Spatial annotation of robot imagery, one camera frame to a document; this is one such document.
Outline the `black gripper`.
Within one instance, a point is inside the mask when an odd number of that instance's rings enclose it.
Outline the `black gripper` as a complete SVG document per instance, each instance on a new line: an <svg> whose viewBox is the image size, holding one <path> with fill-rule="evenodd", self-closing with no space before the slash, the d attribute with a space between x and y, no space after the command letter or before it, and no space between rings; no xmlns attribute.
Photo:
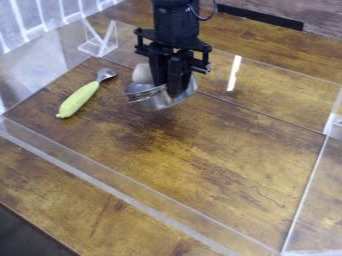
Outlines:
<svg viewBox="0 0 342 256"><path fill-rule="evenodd" d="M160 86L167 83L170 96L179 96L188 87L191 70L203 74L211 71L208 55L212 51L212 46L204 43L199 38L190 38L178 42L160 41L152 29L143 29L140 27L133 30L133 33L137 36L135 53L143 56L149 55L148 59L153 84ZM151 50L148 53L152 44L156 44L163 53L170 53L174 49L179 51L168 60L167 56L155 50ZM200 52L202 58L196 59L191 51Z"/></svg>

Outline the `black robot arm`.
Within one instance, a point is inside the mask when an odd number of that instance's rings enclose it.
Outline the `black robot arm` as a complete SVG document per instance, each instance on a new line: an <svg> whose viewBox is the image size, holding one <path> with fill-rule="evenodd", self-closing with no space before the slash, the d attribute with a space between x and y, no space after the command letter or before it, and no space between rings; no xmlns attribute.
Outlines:
<svg viewBox="0 0 342 256"><path fill-rule="evenodd" d="M199 0L151 0L153 28L137 28L135 53L148 58L152 81L164 85L171 97L187 89L194 72L206 74L211 70L212 46L199 39Z"/></svg>

